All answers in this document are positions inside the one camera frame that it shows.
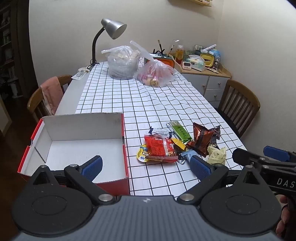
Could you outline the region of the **person's right hand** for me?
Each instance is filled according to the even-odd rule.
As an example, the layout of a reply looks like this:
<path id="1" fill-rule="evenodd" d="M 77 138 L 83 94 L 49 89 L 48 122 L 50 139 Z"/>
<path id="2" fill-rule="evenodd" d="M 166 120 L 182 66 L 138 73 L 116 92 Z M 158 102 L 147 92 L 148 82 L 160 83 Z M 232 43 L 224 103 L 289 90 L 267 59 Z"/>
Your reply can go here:
<path id="1" fill-rule="evenodd" d="M 280 221 L 277 224 L 276 227 L 276 235 L 278 237 L 281 237 L 284 229 L 285 229 L 285 225 L 288 223 L 289 218 L 290 218 L 290 211 L 288 210 L 288 199 L 286 196 L 284 195 L 277 195 L 276 196 L 277 199 L 279 200 L 279 202 L 282 205 L 282 210 L 281 210 L 281 217 L 280 217 Z"/>

